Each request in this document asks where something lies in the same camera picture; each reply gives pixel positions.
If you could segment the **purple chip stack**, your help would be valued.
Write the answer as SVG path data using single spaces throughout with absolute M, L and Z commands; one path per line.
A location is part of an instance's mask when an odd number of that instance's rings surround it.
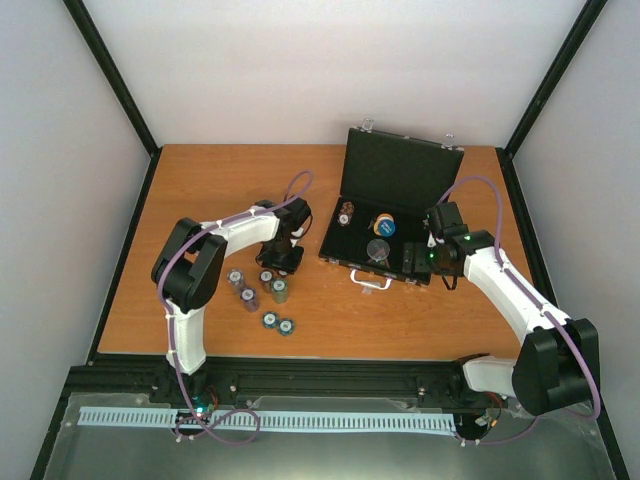
M 259 298 L 256 290 L 252 287 L 245 287 L 240 292 L 240 299 L 243 307 L 248 312 L 256 312 L 260 307 Z
M 231 269 L 227 275 L 227 281 L 236 295 L 240 295 L 246 287 L 244 273 L 240 269 Z

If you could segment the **left black frame post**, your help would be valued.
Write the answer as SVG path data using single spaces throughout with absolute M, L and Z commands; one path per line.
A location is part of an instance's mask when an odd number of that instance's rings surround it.
M 88 8 L 81 0 L 63 0 L 63 4 L 128 118 L 145 152 L 150 159 L 153 159 L 160 151 L 160 147 L 155 141 Z

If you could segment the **black poker set case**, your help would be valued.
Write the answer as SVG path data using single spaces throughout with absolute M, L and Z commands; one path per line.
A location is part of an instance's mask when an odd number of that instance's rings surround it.
M 464 158 L 460 146 L 352 127 L 348 131 L 339 196 L 322 241 L 319 257 L 330 263 L 426 286 L 431 275 L 404 274 L 405 242 L 428 242 L 428 210 L 454 184 Z M 340 226 L 341 205 L 352 202 L 351 223 Z M 393 236 L 376 233 L 380 214 L 390 214 Z M 389 267 L 370 262 L 367 244 L 382 238 L 390 246 Z

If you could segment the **clear round dealer button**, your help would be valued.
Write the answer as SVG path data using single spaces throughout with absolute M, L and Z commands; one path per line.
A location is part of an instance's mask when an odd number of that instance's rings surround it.
M 367 244 L 366 253 L 370 259 L 382 255 L 385 255 L 388 258 L 390 254 L 390 246 L 384 239 L 375 238 Z

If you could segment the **purple chip stack upper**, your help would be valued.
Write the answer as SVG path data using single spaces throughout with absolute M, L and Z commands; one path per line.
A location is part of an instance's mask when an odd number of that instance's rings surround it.
M 244 273 L 240 269 L 231 269 L 227 275 L 227 281 L 236 295 L 240 295 L 246 287 Z

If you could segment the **blue round blind button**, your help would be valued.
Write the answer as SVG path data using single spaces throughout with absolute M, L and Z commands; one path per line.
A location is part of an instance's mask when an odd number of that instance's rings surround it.
M 391 237 L 396 231 L 394 222 L 384 221 L 378 227 L 376 227 L 376 233 L 381 237 Z

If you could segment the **blue short stack left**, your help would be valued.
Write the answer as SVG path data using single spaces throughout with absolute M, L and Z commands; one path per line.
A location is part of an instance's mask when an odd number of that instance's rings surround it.
M 273 311 L 267 311 L 262 315 L 262 325 L 268 329 L 277 328 L 279 325 L 279 316 Z

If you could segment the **blue short stack right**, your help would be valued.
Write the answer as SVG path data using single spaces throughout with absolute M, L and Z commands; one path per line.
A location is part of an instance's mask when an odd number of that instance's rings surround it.
M 284 319 L 279 321 L 277 329 L 278 329 L 278 332 L 281 335 L 289 336 L 294 332 L 295 323 L 294 323 L 293 320 L 291 320 L 289 318 L 284 318 Z

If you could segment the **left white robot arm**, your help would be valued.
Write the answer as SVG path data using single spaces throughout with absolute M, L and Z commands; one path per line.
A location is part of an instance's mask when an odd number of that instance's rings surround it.
M 263 200 L 248 210 L 213 222 L 179 220 L 151 272 L 167 319 L 169 364 L 179 371 L 172 388 L 186 402 L 201 400 L 208 378 L 204 364 L 205 307 L 217 290 L 224 260 L 259 244 L 260 265 L 293 274 L 304 248 L 298 244 L 312 216 L 308 203 L 293 196 L 281 204 Z

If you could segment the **purple chip stack lower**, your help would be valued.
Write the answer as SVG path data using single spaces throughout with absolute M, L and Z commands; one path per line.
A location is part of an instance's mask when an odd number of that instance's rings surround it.
M 245 287 L 240 292 L 240 299 L 243 307 L 248 312 L 256 312 L 260 307 L 259 298 L 256 290 L 252 287 Z

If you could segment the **black frame post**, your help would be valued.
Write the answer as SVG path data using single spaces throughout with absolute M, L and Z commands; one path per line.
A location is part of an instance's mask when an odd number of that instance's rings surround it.
M 150 159 L 153 159 L 160 151 L 160 147 L 155 141 L 88 8 L 81 0 L 63 0 L 63 4 L 128 118 L 145 152 Z
M 588 0 L 582 6 L 503 148 L 504 163 L 516 156 L 607 3 L 607 0 Z

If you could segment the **blue short stack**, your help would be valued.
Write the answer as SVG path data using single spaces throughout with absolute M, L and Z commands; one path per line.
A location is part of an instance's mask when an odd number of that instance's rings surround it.
M 279 316 L 273 311 L 267 311 L 262 315 L 262 325 L 268 329 L 277 328 L 279 325 Z
M 284 318 L 284 319 L 279 321 L 277 329 L 278 329 L 278 332 L 281 335 L 289 336 L 294 332 L 295 323 L 294 323 L 293 320 L 291 320 L 289 318 Z

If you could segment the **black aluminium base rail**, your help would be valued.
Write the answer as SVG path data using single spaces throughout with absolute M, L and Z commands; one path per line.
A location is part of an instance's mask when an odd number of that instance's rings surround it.
M 70 369 L 63 391 L 142 393 L 183 407 L 214 402 L 240 407 L 260 397 L 364 398 L 406 401 L 445 412 L 480 412 L 495 397 L 467 387 L 458 361 L 359 361 L 209 356 L 178 375 L 159 355 L 98 354 Z

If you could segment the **triangular all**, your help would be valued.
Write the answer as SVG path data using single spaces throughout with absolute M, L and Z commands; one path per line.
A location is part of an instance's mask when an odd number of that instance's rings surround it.
M 384 268 L 389 267 L 389 261 L 385 255 L 373 257 L 370 259 L 370 262 L 375 265 L 382 266 Z

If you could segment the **brown tall chip stack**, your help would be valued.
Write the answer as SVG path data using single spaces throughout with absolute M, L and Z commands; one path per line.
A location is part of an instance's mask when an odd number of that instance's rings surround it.
M 270 294 L 272 292 L 271 283 L 273 279 L 274 274 L 271 270 L 263 269 L 259 274 L 260 285 L 267 294 Z

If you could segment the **brown short stack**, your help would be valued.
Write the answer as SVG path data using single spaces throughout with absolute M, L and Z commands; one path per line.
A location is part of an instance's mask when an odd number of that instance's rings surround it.
M 355 212 L 355 207 L 352 202 L 346 201 L 341 205 L 339 214 L 337 217 L 340 226 L 347 226 L 351 223 Z

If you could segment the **green tall chip stack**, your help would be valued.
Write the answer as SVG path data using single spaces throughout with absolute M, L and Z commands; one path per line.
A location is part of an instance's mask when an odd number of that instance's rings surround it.
M 284 278 L 276 278 L 271 284 L 271 295 L 277 304 L 285 303 L 289 297 L 288 283 Z

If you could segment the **right black frame post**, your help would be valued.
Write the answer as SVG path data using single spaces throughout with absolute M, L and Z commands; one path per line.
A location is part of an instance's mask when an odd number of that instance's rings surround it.
M 516 156 L 607 3 L 607 0 L 588 0 L 582 6 L 503 148 L 504 163 Z

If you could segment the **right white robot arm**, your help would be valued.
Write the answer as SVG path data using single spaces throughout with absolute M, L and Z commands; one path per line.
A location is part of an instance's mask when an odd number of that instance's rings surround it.
M 428 238 L 415 244 L 413 266 L 441 278 L 449 291 L 466 279 L 502 315 L 520 344 L 514 359 L 489 354 L 463 359 L 466 387 L 514 398 L 533 416 L 589 402 L 591 418 L 598 418 L 602 400 L 595 326 L 572 319 L 546 299 L 494 236 L 468 228 L 456 203 L 429 209 L 425 224 Z

